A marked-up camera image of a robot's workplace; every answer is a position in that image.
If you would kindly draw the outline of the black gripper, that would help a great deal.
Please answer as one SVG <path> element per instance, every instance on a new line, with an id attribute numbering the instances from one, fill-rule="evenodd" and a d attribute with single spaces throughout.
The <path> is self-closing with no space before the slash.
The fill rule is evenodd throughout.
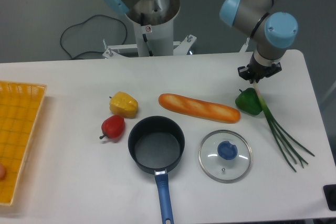
<path id="1" fill-rule="evenodd" d="M 250 83 L 258 83 L 263 78 L 269 78 L 282 70 L 281 63 L 272 63 L 271 66 L 263 66 L 254 58 L 251 58 L 248 66 L 237 68 L 238 75 Z"/>

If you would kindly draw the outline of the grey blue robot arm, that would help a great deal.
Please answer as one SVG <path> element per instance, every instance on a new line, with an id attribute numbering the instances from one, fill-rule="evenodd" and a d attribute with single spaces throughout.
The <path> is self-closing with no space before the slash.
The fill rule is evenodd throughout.
<path id="1" fill-rule="evenodd" d="M 187 53 L 191 44 L 173 45 L 173 22 L 180 0 L 104 0 L 117 14 L 133 23 L 138 55 L 171 56 Z M 280 59 L 292 45 L 298 31 L 296 19 L 283 12 L 270 14 L 277 0 L 225 0 L 220 19 L 257 44 L 250 62 L 238 68 L 241 78 L 258 82 L 281 70 Z"/>

